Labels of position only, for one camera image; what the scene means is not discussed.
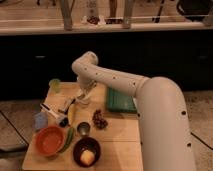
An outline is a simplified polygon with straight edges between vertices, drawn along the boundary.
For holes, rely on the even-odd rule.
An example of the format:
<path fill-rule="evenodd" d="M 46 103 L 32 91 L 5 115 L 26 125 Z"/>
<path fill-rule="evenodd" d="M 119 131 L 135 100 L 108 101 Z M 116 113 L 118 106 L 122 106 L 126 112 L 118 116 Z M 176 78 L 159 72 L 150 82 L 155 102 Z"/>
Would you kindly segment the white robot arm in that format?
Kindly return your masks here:
<path fill-rule="evenodd" d="M 71 68 L 82 90 L 99 82 L 136 99 L 144 171 L 196 171 L 186 102 L 174 81 L 100 67 L 91 51 Z"/>

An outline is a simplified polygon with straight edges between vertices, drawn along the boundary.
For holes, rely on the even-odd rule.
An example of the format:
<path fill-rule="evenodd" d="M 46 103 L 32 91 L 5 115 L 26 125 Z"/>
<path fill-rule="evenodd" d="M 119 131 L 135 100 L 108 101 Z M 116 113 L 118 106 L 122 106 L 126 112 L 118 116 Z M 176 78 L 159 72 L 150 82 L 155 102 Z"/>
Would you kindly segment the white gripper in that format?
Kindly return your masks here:
<path fill-rule="evenodd" d="M 97 82 L 83 77 L 77 78 L 77 83 L 80 89 L 76 94 L 76 100 L 81 104 L 88 104 L 90 102 L 90 92 L 96 87 Z"/>

